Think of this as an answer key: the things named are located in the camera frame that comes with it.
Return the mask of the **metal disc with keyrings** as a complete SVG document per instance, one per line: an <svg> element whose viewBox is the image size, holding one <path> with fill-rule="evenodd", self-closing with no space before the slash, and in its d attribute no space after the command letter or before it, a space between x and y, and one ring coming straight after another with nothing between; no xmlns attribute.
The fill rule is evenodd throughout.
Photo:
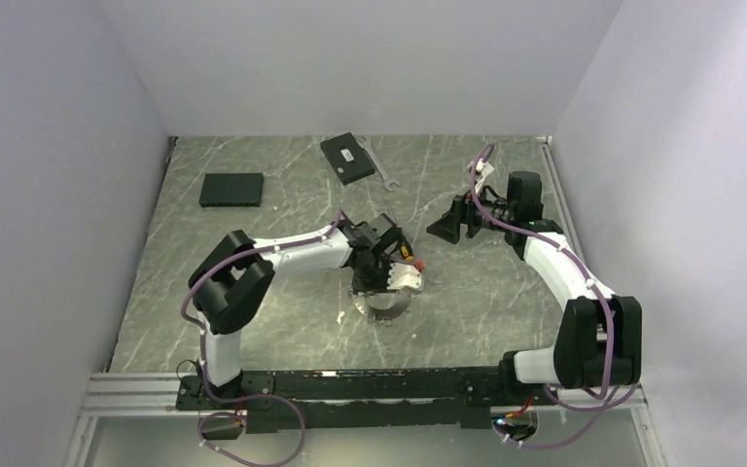
<svg viewBox="0 0 747 467"><path fill-rule="evenodd" d="M396 292L349 292L354 307L377 325L390 325L391 322L407 312L412 295L406 291Z"/></svg>

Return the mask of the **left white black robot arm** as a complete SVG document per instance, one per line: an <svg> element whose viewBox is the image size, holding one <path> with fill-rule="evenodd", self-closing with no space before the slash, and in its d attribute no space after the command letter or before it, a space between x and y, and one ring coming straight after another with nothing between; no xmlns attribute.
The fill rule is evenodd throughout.
<svg viewBox="0 0 747 467"><path fill-rule="evenodd" d="M271 284L282 278L351 269L355 294L394 291L393 254L405 241L386 214L353 223L344 212L327 226L282 238L228 233L191 275L180 313L200 329L202 396L218 409L240 395L242 330L256 317Z"/></svg>

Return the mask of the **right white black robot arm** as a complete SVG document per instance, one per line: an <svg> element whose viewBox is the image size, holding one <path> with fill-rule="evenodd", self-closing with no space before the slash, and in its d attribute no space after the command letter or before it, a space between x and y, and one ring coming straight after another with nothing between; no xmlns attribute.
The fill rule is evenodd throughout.
<svg viewBox="0 0 747 467"><path fill-rule="evenodd" d="M508 177L507 191L491 187L453 198L427 234L456 244L482 230L501 232L516 255L534 269L563 308L554 344L511 351L497 378L503 400L519 404L535 384L604 390L632 385L641 376L642 307L602 284L570 248L562 228L543 215L542 180L530 171Z"/></svg>

